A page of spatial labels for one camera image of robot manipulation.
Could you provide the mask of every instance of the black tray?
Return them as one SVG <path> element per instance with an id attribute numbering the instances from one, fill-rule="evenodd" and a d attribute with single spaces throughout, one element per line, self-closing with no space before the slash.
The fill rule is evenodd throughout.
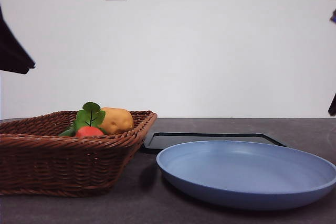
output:
<path id="1" fill-rule="evenodd" d="M 159 153 L 161 150 L 175 144 L 206 140 L 246 141 L 288 147 L 282 142 L 261 133 L 149 132 L 143 142 L 141 151 Z"/>

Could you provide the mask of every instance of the dark object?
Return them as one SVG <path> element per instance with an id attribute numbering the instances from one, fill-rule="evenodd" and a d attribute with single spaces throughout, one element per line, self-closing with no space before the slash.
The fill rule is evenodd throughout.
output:
<path id="1" fill-rule="evenodd" d="M 330 18 L 331 21 L 336 23 L 336 10 L 332 13 L 332 17 Z"/>
<path id="2" fill-rule="evenodd" d="M 336 94 L 331 102 L 328 112 L 330 115 L 336 115 Z"/>
<path id="3" fill-rule="evenodd" d="M 185 133 L 185 132 L 150 132 L 143 143 L 143 152 L 159 153 L 172 145 L 207 141 L 207 140 L 235 140 L 256 143 L 273 143 L 288 147 L 285 144 L 260 133 Z"/>
<path id="4" fill-rule="evenodd" d="M 25 74 L 34 67 L 35 62 L 15 39 L 4 21 L 0 7 L 0 70 Z"/>
<path id="5" fill-rule="evenodd" d="M 131 111 L 134 128 L 128 132 L 58 136 L 76 114 L 60 111 L 0 125 L 0 195 L 107 193 L 157 117 L 151 111 Z"/>

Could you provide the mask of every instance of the green leaf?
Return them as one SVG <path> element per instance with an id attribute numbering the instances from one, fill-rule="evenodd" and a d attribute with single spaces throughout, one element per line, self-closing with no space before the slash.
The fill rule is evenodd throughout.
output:
<path id="1" fill-rule="evenodd" d="M 73 127 L 63 131 L 61 134 L 58 136 L 74 136 L 76 134 L 76 131 Z"/>
<path id="2" fill-rule="evenodd" d="M 80 110 L 77 112 L 75 120 L 76 131 L 83 126 L 98 127 L 98 125 L 100 125 L 104 120 L 105 111 L 100 110 L 99 106 L 99 110 L 97 110 L 97 107 L 95 105 L 92 105 L 95 104 L 93 102 L 90 102 L 90 104 L 86 104 L 84 104 L 83 106 L 83 108 L 85 108 L 84 110 Z"/>
<path id="3" fill-rule="evenodd" d="M 100 107 L 98 104 L 94 102 L 87 102 L 83 105 L 83 109 L 90 112 L 92 111 L 93 113 L 97 113 L 100 111 Z"/>

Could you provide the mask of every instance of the plate rim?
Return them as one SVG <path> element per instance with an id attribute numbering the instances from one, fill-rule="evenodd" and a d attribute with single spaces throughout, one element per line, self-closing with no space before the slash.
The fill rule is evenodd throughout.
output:
<path id="1" fill-rule="evenodd" d="M 311 155 L 311 156 L 314 156 L 315 158 L 317 159 L 320 159 L 322 161 L 324 161 L 325 163 L 329 164 L 335 171 L 335 177 L 328 183 L 325 183 L 321 186 L 317 186 L 317 187 L 312 187 L 310 189 L 306 189 L 306 190 L 296 190 L 296 191 L 265 191 L 265 192 L 262 192 L 262 191 L 253 191 L 253 190 L 229 190 L 229 189 L 224 189 L 224 188 L 219 188 L 219 187 L 214 187 L 214 186 L 209 186 L 209 185 L 205 185 L 205 184 L 202 184 L 202 183 L 196 183 L 196 182 L 192 182 L 190 180 L 186 180 L 180 176 L 176 176 L 170 172 L 168 172 L 166 169 L 164 169 L 164 165 L 162 164 L 162 162 L 160 161 L 160 156 L 168 149 L 171 149 L 171 148 L 176 148 L 180 145 L 184 145 L 184 144 L 198 144 L 198 143 L 204 143 L 204 142 L 222 142 L 223 144 L 225 143 L 245 143 L 245 144 L 251 144 L 251 145 L 268 145 L 270 146 L 270 148 L 286 148 L 286 149 L 290 149 L 291 151 L 293 152 L 299 152 L 299 153 L 304 153 L 305 155 Z M 191 184 L 194 184 L 196 186 L 203 186 L 203 187 L 206 187 L 206 188 L 210 188 L 210 189 L 216 189 L 216 190 L 220 190 L 220 191 L 226 191 L 226 192 L 230 192 L 230 193 L 240 193 L 240 194 L 252 194 L 252 195 L 295 195 L 295 194 L 304 194 L 304 193 L 309 193 L 309 192 L 312 192 L 312 191 L 317 191 L 317 190 L 321 190 L 321 189 L 324 189 L 324 188 L 328 188 L 330 186 L 332 186 L 333 184 L 335 185 L 336 184 L 336 166 L 331 163 L 330 161 L 320 157 L 320 156 L 317 156 L 315 154 L 312 154 L 312 153 L 309 153 L 309 152 L 304 152 L 304 151 L 300 151 L 298 149 L 294 149 L 294 148 L 289 148 L 289 147 L 283 147 L 283 146 L 278 146 L 278 145 L 271 145 L 271 144 L 265 144 L 265 143 L 255 143 L 255 142 L 247 142 L 247 141 L 233 141 L 233 140 L 225 140 L 225 141 L 221 141 L 221 140 L 205 140 L 205 141 L 196 141 L 196 142 L 187 142 L 187 143 L 181 143 L 181 144 L 176 144 L 176 145 L 172 145 L 172 146 L 169 146 L 165 149 L 163 149 L 162 151 L 160 151 L 157 156 L 156 156 L 156 163 L 158 164 L 159 168 L 161 170 L 163 170 L 165 173 L 175 177 L 175 178 L 178 178 L 180 180 L 183 180 L 187 183 L 191 183 Z"/>

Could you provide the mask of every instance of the yellow potato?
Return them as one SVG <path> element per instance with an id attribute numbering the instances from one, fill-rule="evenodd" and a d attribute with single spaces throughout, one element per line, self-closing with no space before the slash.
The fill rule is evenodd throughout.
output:
<path id="1" fill-rule="evenodd" d="M 109 135 L 122 133 L 133 129 L 133 117 L 128 110 L 104 107 L 105 117 L 99 125 Z"/>

